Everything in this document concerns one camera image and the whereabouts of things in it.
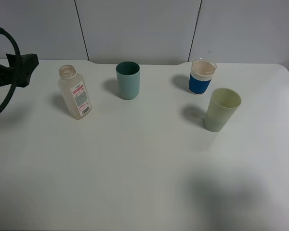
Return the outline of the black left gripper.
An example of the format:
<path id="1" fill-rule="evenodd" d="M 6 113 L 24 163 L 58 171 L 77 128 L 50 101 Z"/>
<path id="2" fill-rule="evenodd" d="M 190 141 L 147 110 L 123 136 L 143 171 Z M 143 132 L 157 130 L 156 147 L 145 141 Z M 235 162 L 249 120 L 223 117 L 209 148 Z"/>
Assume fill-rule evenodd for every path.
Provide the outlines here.
<path id="1" fill-rule="evenodd" d="M 14 54 L 6 54 L 10 67 L 0 64 L 0 87 L 10 85 L 16 82 L 16 56 Z M 33 71 L 39 65 L 38 56 L 30 53 L 21 55 L 21 66 L 17 79 L 17 87 L 26 87 L 30 83 L 30 78 Z"/>

